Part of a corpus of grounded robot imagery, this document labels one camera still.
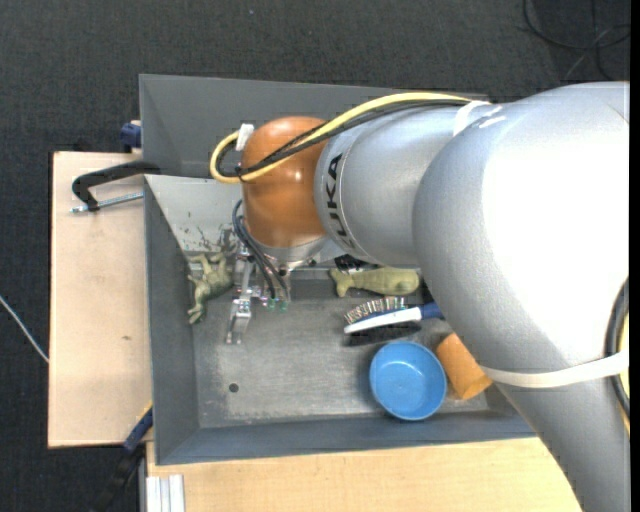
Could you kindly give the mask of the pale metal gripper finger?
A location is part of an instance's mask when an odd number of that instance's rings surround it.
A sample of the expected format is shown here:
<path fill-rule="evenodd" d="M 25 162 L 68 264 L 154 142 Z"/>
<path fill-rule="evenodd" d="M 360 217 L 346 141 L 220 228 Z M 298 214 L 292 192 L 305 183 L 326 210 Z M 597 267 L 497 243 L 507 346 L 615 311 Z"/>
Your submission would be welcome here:
<path fill-rule="evenodd" d="M 231 304 L 229 319 L 227 323 L 226 344 L 237 344 L 240 339 L 239 334 L 239 300 L 234 299 Z"/>
<path fill-rule="evenodd" d="M 233 342 L 240 344 L 252 318 L 251 300 L 237 299 L 233 317 Z"/>

